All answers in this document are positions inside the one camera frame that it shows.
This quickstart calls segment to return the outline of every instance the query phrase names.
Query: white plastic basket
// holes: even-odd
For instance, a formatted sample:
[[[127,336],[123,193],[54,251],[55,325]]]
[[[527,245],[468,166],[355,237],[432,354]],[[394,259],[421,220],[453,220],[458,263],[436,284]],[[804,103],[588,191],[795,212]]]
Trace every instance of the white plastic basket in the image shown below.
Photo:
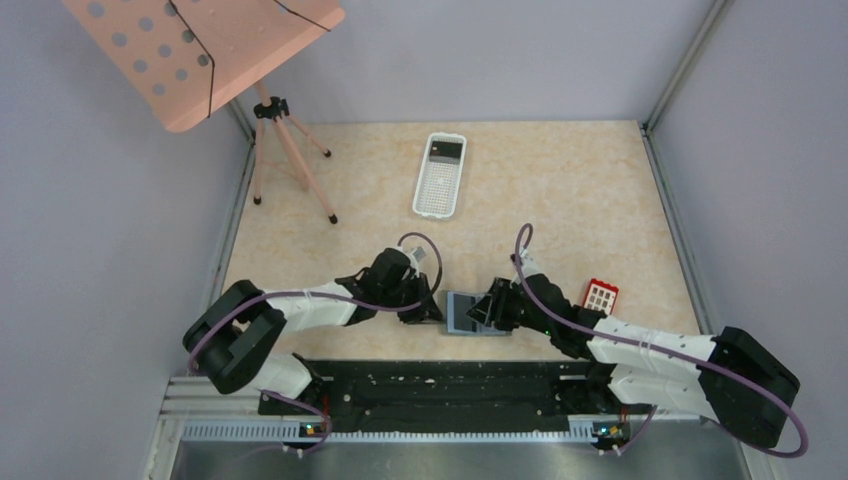
[[[461,148],[459,158],[456,155],[441,156],[434,152],[433,142],[458,144]],[[456,211],[456,198],[459,195],[459,182],[462,178],[462,166],[465,164],[465,151],[468,140],[455,133],[431,133],[427,138],[424,158],[421,160],[421,172],[418,174],[418,186],[412,210],[427,218],[446,219]]]

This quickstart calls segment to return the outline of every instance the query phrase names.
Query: metal frame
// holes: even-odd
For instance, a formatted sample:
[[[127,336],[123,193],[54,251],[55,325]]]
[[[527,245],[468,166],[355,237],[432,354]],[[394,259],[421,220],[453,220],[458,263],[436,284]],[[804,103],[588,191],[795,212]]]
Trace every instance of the metal frame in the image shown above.
[[[655,147],[653,133],[662,121],[677,93],[682,88],[692,68],[697,63],[707,42],[714,34],[732,4],[733,0],[715,0],[713,2],[692,43],[682,57],[668,85],[663,90],[650,117],[640,125],[645,151],[651,165],[654,180],[657,184],[663,210],[669,223],[672,241],[677,251],[699,328],[703,333],[714,333],[716,325],[713,312],[715,310],[709,301],[708,295],[702,289],[704,282],[701,278],[696,259],[688,247],[690,242],[686,236],[685,225],[681,220],[671,186],[666,181],[665,168]],[[215,274],[208,290],[209,293],[204,299],[204,305],[210,305],[222,291],[224,276],[229,265],[236,232],[238,231],[242,210],[248,196],[250,179],[255,166],[253,149],[255,132],[251,127],[249,117],[245,114],[244,108],[237,99],[231,102],[227,110],[237,122],[239,129],[247,141],[250,142],[250,148],[245,158],[236,199],[233,202],[228,227],[222,241],[220,257],[215,266]],[[578,417],[575,417],[574,420],[606,420],[604,416]],[[218,395],[211,383],[205,378],[172,378],[163,400],[143,478],[146,480],[167,480],[171,478],[172,469],[177,463],[180,438],[187,422],[197,420],[243,421],[251,418],[258,418],[255,395],[240,396],[234,394],[222,397]],[[671,421],[693,420],[695,418],[687,414],[660,417],[662,420]],[[315,421],[317,417],[285,416],[282,417],[282,420]],[[739,453],[740,461],[745,462],[752,480],[785,480],[788,478],[783,463],[780,460],[741,444]]]

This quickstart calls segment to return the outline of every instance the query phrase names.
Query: pink music stand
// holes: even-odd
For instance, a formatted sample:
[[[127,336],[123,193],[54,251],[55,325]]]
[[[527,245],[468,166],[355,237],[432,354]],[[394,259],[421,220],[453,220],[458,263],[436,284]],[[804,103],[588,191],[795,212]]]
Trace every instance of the pink music stand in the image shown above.
[[[261,201],[262,114],[272,120],[295,177],[315,190],[338,219],[283,123],[288,118],[325,156],[330,151],[271,97],[262,79],[338,25],[338,0],[63,0],[89,35],[171,132],[188,130],[251,86],[256,87],[257,164],[254,203]]]

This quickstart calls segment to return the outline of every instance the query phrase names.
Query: table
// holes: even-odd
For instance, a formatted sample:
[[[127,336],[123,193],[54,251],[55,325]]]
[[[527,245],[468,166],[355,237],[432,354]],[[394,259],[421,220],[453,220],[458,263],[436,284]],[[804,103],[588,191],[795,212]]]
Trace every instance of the table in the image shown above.
[[[313,125],[333,150],[307,161],[334,193],[340,223],[294,178],[271,172],[260,206],[246,202],[225,286],[249,278],[266,290],[302,289],[352,275],[405,232],[426,233],[444,258],[442,289],[482,292],[512,278],[509,254],[521,225],[536,227],[533,257],[571,300],[592,277],[621,289],[615,315],[640,325],[697,334],[698,325],[638,124],[483,122]],[[455,215],[412,212],[421,156],[435,131],[468,137]],[[308,145],[298,138],[303,151]],[[285,164],[277,142],[266,152]],[[416,245],[410,240],[410,246]],[[423,269],[435,277],[435,258]],[[380,313],[352,327],[287,335],[276,352],[307,358],[381,360],[558,360],[544,335],[455,337],[406,326]]]

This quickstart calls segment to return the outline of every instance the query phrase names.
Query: wall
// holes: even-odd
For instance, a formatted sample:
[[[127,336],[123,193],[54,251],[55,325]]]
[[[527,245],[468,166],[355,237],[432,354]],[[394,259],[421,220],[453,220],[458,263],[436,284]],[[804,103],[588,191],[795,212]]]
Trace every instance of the wall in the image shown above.
[[[792,478],[844,478],[846,25],[845,1],[736,2],[657,131],[716,313],[801,380]]]
[[[0,64],[0,478],[139,478],[241,134],[166,133],[58,2],[0,3]]]
[[[341,3],[267,82],[308,121],[645,119],[712,2]]]

